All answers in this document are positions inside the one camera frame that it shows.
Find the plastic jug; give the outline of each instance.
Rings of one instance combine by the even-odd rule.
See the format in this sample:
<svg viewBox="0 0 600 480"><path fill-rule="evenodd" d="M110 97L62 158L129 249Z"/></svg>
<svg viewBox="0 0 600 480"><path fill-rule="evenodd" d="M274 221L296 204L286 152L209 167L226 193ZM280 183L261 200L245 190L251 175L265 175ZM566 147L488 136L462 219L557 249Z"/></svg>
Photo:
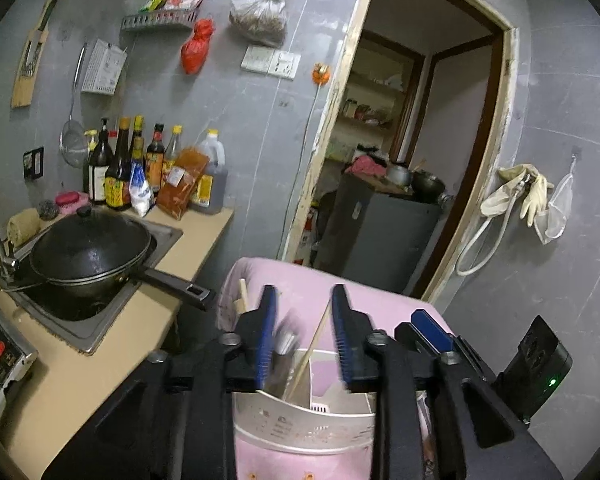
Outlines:
<svg viewBox="0 0 600 480"><path fill-rule="evenodd" d="M224 161L224 146L218 140L218 130L208 130L206 138L196 148L208 156L209 163L191 196L191 207L201 213L215 215L222 209L229 173Z"/></svg>

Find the wok lid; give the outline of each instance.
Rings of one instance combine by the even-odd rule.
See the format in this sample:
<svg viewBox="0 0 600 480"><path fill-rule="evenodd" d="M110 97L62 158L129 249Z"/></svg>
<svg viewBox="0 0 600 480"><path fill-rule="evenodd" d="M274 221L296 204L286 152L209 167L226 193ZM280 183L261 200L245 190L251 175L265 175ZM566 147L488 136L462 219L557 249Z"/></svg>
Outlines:
<svg viewBox="0 0 600 480"><path fill-rule="evenodd" d="M81 207L35 243L31 267L50 282L76 282L122 270L146 253L149 231L131 218Z"/></svg>

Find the beige countertop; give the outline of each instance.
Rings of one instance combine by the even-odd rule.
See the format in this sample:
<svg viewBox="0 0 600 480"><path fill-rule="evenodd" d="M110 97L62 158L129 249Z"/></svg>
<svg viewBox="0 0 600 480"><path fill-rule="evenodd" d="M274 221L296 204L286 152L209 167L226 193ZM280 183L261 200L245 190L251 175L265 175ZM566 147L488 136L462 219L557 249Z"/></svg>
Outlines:
<svg viewBox="0 0 600 480"><path fill-rule="evenodd" d="M227 208L214 216L189 211L176 221L154 208L147 220L184 231L156 268L195 277L232 214ZM97 407L151 350L160 347L178 301L142 285L91 356L51 335L1 291L0 308L40 354L31 380L8 406L0 427L10 456L29 480L38 480Z"/></svg>

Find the screw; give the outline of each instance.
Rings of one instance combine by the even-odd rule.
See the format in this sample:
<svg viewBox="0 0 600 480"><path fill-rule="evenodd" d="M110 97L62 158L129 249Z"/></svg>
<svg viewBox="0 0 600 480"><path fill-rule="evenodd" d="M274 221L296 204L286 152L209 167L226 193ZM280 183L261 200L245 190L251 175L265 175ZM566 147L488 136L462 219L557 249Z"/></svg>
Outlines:
<svg viewBox="0 0 600 480"><path fill-rule="evenodd" d="M224 346L238 346L242 341L240 336L234 332L227 332L220 336L220 342Z"/></svg>
<svg viewBox="0 0 600 480"><path fill-rule="evenodd" d="M384 346L386 345L386 334L383 334L382 332L372 332L366 336L366 340L370 345Z"/></svg>
<svg viewBox="0 0 600 480"><path fill-rule="evenodd" d="M442 352L440 360L445 365L457 365L460 362L460 354L458 352Z"/></svg>
<svg viewBox="0 0 600 480"><path fill-rule="evenodd" d="M153 352L149 352L146 360L150 363L163 363L167 360L168 356L169 354L164 350L154 350Z"/></svg>

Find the white hose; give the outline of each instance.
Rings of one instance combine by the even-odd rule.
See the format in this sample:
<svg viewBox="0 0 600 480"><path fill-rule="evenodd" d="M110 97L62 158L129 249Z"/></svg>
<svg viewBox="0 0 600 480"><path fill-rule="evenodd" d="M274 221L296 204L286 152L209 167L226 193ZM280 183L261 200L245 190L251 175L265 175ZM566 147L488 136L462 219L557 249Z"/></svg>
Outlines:
<svg viewBox="0 0 600 480"><path fill-rule="evenodd" d="M516 200L517 200L518 196L520 195L520 193L522 193L523 189L524 189L524 186L517 186L513 193L513 196L511 197L511 200L509 200L509 205L507 206L506 213L504 213L504 220L502 221L502 226L500 227L500 233L498 234L496 243L494 243L493 247L491 248L491 251L489 251L489 254L487 254L485 259L483 259L476 266L473 266L467 270L460 270L460 263L464 260L466 254L474 246L474 244L477 242L478 238L480 238L482 233L485 231L485 229L491 223L493 216L490 216L487 219L485 219L485 221L480 226L480 229L478 229L478 232L474 235L473 238L471 238L471 240L469 240L469 243L462 250L462 252L460 253L460 256L458 256L458 260L456 261L456 274L458 276L469 276L470 274L477 272L478 270L483 268L487 264L487 262L491 259L491 257L495 254L496 249L498 248L498 246L500 245L500 242L502 241L502 237L504 236L504 231L507 228L507 224L509 223L509 216L511 215L513 206L516 203Z"/></svg>

